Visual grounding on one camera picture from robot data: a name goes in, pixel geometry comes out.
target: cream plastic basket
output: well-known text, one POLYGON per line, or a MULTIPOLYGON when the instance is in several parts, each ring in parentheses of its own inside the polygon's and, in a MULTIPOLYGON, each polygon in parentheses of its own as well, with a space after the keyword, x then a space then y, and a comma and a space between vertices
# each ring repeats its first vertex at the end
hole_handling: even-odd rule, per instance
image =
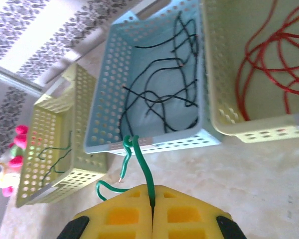
POLYGON ((95 83, 85 69, 72 64, 34 104, 17 207, 57 202, 107 172, 106 154, 85 154, 82 146, 95 83), (65 172, 51 170, 42 187, 45 174, 67 150, 46 150, 41 154, 44 160, 38 154, 46 147, 67 147, 69 135, 72 150, 55 168, 65 172))
MULTIPOLYGON (((247 94, 251 121, 244 120, 236 102, 235 81, 245 44, 264 23, 271 4, 272 0, 203 0, 202 5, 212 123, 219 132, 235 135, 246 143, 299 137, 299 96, 289 94, 293 115, 286 115, 283 91, 265 74, 254 75, 247 94)), ((279 0, 257 44, 277 30, 298 5, 299 0, 279 0)), ((299 34, 299 23, 290 30, 299 34)), ((286 50, 290 62, 299 63, 299 54, 288 46, 286 50)), ((276 59, 266 56, 268 66, 280 67, 275 65, 276 59)))

